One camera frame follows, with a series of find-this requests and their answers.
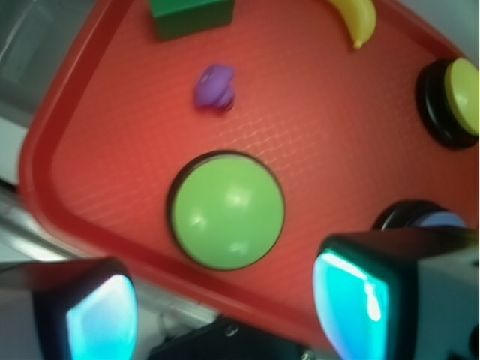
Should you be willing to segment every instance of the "yellow banana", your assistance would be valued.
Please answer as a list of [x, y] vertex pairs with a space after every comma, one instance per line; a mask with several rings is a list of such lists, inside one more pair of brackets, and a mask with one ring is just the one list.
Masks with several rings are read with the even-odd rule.
[[328, 0], [345, 21], [353, 40], [353, 48], [360, 49], [374, 33], [377, 12], [372, 0]]

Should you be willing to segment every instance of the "cyan light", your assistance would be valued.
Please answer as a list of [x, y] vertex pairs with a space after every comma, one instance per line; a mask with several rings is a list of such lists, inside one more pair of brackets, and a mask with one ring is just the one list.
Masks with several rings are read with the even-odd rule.
[[313, 294], [323, 330], [342, 359], [385, 359], [389, 287], [332, 250], [316, 259]]
[[72, 359], [131, 359], [137, 317], [133, 284], [124, 275], [113, 275], [67, 312]]

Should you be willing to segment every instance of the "green button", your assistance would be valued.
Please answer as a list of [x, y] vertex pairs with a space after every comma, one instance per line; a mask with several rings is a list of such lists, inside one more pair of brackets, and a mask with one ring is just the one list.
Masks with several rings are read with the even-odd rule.
[[175, 237], [198, 263], [239, 269], [270, 251], [284, 224], [284, 198], [272, 174], [240, 154], [204, 160], [177, 188]]
[[479, 135], [479, 70], [465, 58], [453, 61], [445, 72], [445, 93], [458, 124]]

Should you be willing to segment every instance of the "small purple figure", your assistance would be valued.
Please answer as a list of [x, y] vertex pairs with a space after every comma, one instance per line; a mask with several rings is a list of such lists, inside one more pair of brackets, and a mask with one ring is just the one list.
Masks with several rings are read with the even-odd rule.
[[196, 83], [195, 103], [199, 107], [217, 107], [228, 111], [233, 108], [235, 93], [230, 81], [235, 74], [231, 66], [213, 64], [206, 68]]

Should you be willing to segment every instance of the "green block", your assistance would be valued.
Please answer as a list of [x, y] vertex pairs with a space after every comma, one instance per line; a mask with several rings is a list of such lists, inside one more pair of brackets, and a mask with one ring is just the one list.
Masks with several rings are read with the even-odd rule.
[[232, 22], [235, 0], [150, 0], [162, 40], [180, 38]]

